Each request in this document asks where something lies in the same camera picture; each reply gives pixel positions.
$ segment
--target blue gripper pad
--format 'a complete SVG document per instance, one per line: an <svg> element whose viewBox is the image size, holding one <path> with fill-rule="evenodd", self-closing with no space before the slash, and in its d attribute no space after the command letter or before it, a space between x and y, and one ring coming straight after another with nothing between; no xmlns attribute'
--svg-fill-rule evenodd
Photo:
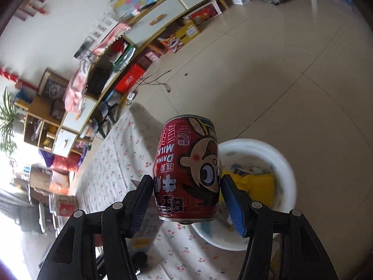
<svg viewBox="0 0 373 280"><path fill-rule="evenodd" d="M241 192L242 191L237 188L230 175L224 175L221 178L221 193L223 194L225 204L227 205L229 215L231 216L234 229L243 238L246 238L247 227L245 225L244 209L246 208L247 210L250 204L246 203L247 199L243 198Z"/></svg>
<svg viewBox="0 0 373 280"><path fill-rule="evenodd" d="M150 175L145 175L126 206L126 215L130 215L129 230L132 234L141 228L152 193L153 179Z"/></svg>

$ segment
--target wall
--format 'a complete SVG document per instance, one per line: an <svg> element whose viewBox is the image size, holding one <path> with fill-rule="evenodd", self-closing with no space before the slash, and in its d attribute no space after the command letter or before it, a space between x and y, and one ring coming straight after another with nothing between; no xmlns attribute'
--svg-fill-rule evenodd
<svg viewBox="0 0 373 280"><path fill-rule="evenodd" d="M46 67L70 79L79 66L73 55L111 11L109 0L47 0L46 6L45 16L13 17L0 37L0 66L35 86ZM13 83L0 77L0 93L7 85Z"/></svg>

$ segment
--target drawer handle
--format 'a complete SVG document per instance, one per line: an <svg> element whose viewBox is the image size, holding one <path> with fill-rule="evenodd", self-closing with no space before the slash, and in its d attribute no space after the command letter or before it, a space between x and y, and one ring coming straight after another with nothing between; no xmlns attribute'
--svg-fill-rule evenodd
<svg viewBox="0 0 373 280"><path fill-rule="evenodd" d="M161 14L160 16L158 16L155 20L153 20L152 22L149 23L150 26L153 26L155 25L156 23L158 23L160 20L162 20L166 15L165 14Z"/></svg>

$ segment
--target red box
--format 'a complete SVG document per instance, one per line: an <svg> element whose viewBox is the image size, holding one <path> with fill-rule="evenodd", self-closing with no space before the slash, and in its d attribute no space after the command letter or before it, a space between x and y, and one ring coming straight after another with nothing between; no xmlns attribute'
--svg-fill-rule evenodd
<svg viewBox="0 0 373 280"><path fill-rule="evenodd" d="M124 94L128 89L135 85L135 83L145 73L145 70L138 65L134 64L130 70L124 75L121 81L115 86L115 90Z"/></svg>
<svg viewBox="0 0 373 280"><path fill-rule="evenodd" d="M152 61L149 60L149 58L146 56L140 57L136 62L145 70L148 70L148 68L152 64Z"/></svg>

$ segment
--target potted plant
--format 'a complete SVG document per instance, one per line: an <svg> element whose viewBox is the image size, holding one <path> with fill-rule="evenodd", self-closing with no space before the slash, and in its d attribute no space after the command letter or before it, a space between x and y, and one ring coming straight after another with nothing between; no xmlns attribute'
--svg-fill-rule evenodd
<svg viewBox="0 0 373 280"><path fill-rule="evenodd" d="M16 114L16 108L10 101L10 95L5 89L3 102L0 104L0 150L5 152L8 157L17 149L13 131L13 122Z"/></svg>

